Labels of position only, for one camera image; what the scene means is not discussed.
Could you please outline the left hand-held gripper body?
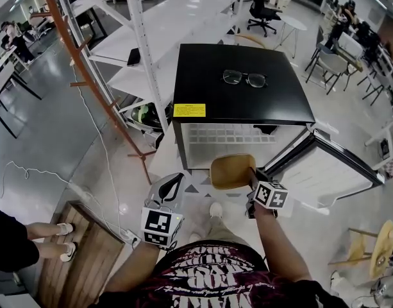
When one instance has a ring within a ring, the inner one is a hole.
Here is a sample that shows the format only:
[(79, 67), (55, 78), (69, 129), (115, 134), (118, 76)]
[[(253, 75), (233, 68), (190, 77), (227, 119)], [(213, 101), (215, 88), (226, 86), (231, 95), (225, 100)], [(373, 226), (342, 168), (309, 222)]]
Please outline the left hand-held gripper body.
[(160, 248), (174, 248), (183, 221), (182, 202), (160, 203), (148, 199), (142, 208), (142, 240)]

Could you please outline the tan rectangular container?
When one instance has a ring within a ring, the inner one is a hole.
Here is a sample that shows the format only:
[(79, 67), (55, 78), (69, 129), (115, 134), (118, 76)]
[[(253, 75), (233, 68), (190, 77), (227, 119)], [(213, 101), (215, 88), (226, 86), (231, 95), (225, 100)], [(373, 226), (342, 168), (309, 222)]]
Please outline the tan rectangular container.
[(216, 158), (210, 166), (212, 186), (218, 190), (250, 186), (255, 169), (255, 158), (250, 154), (227, 155)]

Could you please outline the black mini fridge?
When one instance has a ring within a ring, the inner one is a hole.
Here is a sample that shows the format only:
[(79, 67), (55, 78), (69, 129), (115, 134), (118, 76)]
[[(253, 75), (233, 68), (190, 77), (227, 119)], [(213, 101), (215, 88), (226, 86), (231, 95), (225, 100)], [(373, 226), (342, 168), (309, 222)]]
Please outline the black mini fridge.
[[(229, 85), (224, 70), (264, 74), (267, 86)], [(191, 144), (186, 124), (276, 125), (274, 144)], [(337, 200), (381, 186), (385, 178), (316, 127), (297, 74), (284, 53), (219, 44), (182, 44), (172, 126), (182, 166), (206, 169), (219, 157), (250, 154), (256, 168), (290, 197), (326, 211)]]

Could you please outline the person's left forearm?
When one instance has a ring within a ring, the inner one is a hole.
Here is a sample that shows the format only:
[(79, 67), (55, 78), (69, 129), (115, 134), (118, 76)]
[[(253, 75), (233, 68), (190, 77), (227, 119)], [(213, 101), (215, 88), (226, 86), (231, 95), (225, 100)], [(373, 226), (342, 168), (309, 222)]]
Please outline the person's left forearm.
[(159, 247), (141, 242), (105, 286), (105, 292), (127, 292), (141, 285), (153, 272)]

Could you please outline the person's right forearm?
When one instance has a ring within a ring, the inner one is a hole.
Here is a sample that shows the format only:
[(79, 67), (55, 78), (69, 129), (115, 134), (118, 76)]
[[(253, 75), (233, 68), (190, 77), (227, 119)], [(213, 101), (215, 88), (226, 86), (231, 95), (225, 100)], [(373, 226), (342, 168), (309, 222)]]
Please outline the person's right forearm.
[(312, 280), (308, 267), (271, 210), (254, 203), (256, 225), (269, 270), (292, 282)]

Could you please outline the triangle-patterned mat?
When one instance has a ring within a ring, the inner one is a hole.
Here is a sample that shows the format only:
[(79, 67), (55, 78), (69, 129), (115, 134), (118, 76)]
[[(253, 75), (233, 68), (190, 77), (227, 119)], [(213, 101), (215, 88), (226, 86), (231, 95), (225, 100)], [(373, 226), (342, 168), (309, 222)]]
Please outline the triangle-patterned mat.
[(213, 198), (246, 198), (247, 194), (251, 192), (249, 186), (238, 187), (236, 189), (216, 189), (210, 178), (209, 169), (191, 169), (189, 171), (184, 170), (187, 187), (186, 193), (197, 194), (206, 197), (207, 195)]

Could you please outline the person's khaki trousers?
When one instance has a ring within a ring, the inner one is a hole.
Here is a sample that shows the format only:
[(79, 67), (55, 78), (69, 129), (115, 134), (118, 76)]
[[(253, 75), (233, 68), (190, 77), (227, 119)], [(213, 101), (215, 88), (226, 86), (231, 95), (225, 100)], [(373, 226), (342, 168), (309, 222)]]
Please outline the person's khaki trousers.
[(210, 230), (205, 239), (227, 241), (248, 246), (241, 237), (235, 235), (222, 221), (222, 218), (214, 216), (210, 218)]

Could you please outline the person's dark printed shirt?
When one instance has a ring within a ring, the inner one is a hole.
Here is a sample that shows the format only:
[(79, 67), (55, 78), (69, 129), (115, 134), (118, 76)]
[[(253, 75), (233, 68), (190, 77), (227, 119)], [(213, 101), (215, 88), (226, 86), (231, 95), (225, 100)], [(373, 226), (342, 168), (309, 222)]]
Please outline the person's dark printed shirt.
[(90, 308), (349, 308), (313, 280), (268, 271), (251, 247), (194, 242), (167, 253), (130, 291), (105, 292)]

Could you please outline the round wooden stool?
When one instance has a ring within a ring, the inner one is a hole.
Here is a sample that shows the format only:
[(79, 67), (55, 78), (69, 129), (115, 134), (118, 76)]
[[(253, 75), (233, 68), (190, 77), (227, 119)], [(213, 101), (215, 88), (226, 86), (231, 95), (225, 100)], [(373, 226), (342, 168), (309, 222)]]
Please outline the round wooden stool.
[[(347, 230), (356, 234), (347, 253), (347, 259), (344, 261), (329, 262), (328, 265), (355, 266), (362, 262), (368, 262), (370, 280), (376, 280), (381, 277), (387, 269), (390, 256), (393, 253), (393, 221), (388, 220), (384, 222), (377, 234), (356, 228), (348, 228)], [(367, 237), (375, 240), (372, 252), (365, 251)]]

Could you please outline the grey chair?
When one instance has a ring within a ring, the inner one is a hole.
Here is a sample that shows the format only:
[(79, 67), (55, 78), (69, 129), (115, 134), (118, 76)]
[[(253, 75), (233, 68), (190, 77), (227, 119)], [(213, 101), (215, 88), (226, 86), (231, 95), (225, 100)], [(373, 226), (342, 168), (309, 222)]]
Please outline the grey chair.
[(312, 55), (310, 63), (306, 67), (308, 73), (306, 83), (308, 83), (316, 66), (323, 70), (323, 82), (326, 94), (328, 95), (334, 88), (338, 79), (347, 70), (347, 61), (341, 56), (335, 54), (332, 50), (328, 49), (322, 42), (324, 40), (324, 32), (321, 26), (318, 27), (316, 47)]
[(386, 95), (393, 102), (393, 81), (389, 76), (382, 74), (376, 67), (369, 68), (363, 64), (363, 78), (357, 83), (358, 89), (363, 89), (362, 100), (370, 99), (373, 106), (378, 98)]

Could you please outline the black phone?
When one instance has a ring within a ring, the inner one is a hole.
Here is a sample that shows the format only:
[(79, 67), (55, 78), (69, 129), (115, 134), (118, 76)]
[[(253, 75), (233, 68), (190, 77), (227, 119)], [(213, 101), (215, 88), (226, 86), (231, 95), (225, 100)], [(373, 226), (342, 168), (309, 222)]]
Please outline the black phone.
[(127, 61), (127, 66), (138, 65), (140, 63), (140, 60), (141, 60), (141, 55), (140, 55), (139, 48), (133, 48), (130, 51), (130, 55)]

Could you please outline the round white side table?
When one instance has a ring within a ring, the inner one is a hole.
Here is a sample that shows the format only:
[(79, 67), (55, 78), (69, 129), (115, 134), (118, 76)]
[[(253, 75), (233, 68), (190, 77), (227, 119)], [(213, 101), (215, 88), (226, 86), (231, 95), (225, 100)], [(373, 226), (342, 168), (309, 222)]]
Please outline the round white side table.
[(308, 30), (308, 27), (304, 23), (299, 21), (298, 19), (296, 19), (292, 16), (289, 16), (289, 15), (281, 15), (280, 18), (281, 18), (281, 21), (283, 22), (283, 25), (281, 28), (280, 41), (275, 46), (275, 49), (281, 47), (283, 45), (283, 43), (291, 35), (294, 35), (294, 50), (293, 50), (292, 58), (295, 59), (299, 33), (306, 32)]

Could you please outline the white box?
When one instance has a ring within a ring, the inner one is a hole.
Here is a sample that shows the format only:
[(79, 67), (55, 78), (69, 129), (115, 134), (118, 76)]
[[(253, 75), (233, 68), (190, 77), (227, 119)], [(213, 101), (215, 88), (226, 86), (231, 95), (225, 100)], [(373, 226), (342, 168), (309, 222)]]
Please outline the white box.
[(339, 37), (338, 45), (355, 59), (360, 58), (363, 53), (363, 47), (353, 37), (344, 32)]

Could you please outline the black office chair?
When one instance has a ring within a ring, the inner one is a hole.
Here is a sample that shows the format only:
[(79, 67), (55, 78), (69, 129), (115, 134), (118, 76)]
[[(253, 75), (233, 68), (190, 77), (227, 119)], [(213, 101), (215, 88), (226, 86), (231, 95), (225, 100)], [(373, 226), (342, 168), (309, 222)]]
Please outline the black office chair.
[(253, 18), (248, 20), (247, 30), (259, 26), (263, 29), (264, 37), (267, 37), (267, 29), (277, 34), (277, 30), (270, 26), (269, 22), (280, 21), (281, 18), (278, 14), (281, 13), (281, 10), (266, 7), (264, 0), (253, 0), (249, 12)]

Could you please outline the white metal shelf rack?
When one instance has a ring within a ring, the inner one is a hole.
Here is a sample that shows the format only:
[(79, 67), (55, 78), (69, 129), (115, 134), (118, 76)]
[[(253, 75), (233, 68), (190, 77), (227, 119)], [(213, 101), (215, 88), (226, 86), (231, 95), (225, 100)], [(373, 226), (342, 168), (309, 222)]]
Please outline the white metal shelf rack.
[[(174, 92), (180, 46), (218, 43), (237, 23), (242, 0), (59, 0), (78, 42), (77, 18), (103, 12), (116, 22), (105, 38), (82, 55), (99, 90), (125, 127), (139, 130), (157, 147), (169, 125), (167, 109)], [(127, 66), (139, 48), (138, 65)], [(163, 132), (147, 132), (130, 117), (135, 107), (154, 103)]]

